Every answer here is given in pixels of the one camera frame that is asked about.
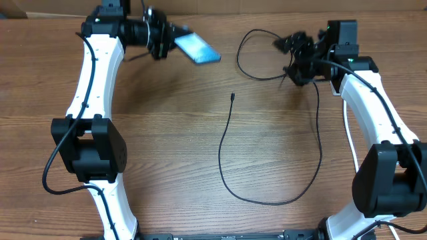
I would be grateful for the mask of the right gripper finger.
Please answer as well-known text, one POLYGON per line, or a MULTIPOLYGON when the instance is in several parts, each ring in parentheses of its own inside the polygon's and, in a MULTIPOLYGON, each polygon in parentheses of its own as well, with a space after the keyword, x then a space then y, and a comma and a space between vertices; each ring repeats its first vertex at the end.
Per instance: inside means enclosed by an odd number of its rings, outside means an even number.
POLYGON ((294 65, 291 65, 290 67, 284 67, 283 70, 285 72, 285 76, 289 77, 298 87, 302 87, 310 83, 310 79, 304 78, 299 69, 294 65))
POLYGON ((301 47, 306 42, 306 33, 304 31, 298 31, 292 35, 284 38, 276 39, 273 42, 273 46, 283 54, 289 52, 294 53, 298 47, 301 47))

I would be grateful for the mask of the blue-screen Samsung smartphone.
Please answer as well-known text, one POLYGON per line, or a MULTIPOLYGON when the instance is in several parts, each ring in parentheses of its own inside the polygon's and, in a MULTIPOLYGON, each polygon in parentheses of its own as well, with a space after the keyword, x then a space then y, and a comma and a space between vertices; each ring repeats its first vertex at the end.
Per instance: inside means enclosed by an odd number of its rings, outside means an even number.
POLYGON ((221 60, 221 55, 197 33, 191 33, 175 38, 174 43, 195 63, 215 63, 221 60))

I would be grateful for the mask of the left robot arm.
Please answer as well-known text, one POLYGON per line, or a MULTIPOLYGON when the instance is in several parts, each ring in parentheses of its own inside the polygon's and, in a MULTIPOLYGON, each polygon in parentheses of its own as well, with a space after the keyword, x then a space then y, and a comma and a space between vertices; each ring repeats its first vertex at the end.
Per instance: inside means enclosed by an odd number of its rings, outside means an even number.
POLYGON ((141 20, 129 19, 129 1, 103 1, 81 24, 83 64, 73 101, 63 118, 54 118, 51 135, 56 147, 42 174, 43 188, 53 195, 88 190, 103 223, 102 239, 140 239, 123 172, 127 146, 112 122, 112 100, 119 66, 127 46, 142 46, 154 59, 163 59, 177 41, 193 31, 167 21, 162 11, 149 8, 141 20), (81 183, 54 190, 47 175, 56 155, 81 183))

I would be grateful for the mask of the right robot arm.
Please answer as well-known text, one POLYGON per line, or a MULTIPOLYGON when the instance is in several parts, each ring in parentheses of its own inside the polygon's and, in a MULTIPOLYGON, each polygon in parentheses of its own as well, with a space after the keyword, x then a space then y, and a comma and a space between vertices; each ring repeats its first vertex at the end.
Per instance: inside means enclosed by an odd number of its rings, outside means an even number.
POLYGON ((361 56, 355 20, 329 21, 314 41, 303 31, 274 41, 294 62, 284 68, 298 86, 321 76, 351 108, 368 148, 352 181, 352 200, 323 219, 316 239, 373 239, 373 229, 426 207, 426 144, 389 100, 378 67, 361 56))

